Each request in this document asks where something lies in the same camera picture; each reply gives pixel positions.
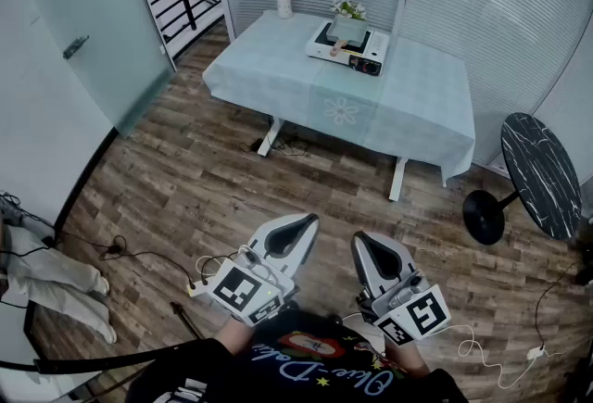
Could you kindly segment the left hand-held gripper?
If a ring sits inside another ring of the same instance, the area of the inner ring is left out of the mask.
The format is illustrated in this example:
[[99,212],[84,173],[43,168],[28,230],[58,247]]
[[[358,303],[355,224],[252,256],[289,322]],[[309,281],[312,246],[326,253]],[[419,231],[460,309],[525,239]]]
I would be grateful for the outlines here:
[[297,291],[292,276],[316,240],[319,217],[314,213],[284,215],[260,225],[234,259],[226,258],[207,278],[204,291],[249,327],[274,317]]

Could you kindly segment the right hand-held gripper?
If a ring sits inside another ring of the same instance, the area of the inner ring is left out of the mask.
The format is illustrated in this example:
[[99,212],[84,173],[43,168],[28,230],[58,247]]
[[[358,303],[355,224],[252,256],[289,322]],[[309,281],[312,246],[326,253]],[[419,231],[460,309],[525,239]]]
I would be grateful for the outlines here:
[[430,285],[425,274],[414,271],[411,255],[400,242],[380,233],[356,232],[351,252],[360,283],[379,288],[384,280],[401,279],[379,297],[364,290],[357,298],[362,318],[380,330],[396,346],[423,340],[442,329],[451,319],[437,284]]

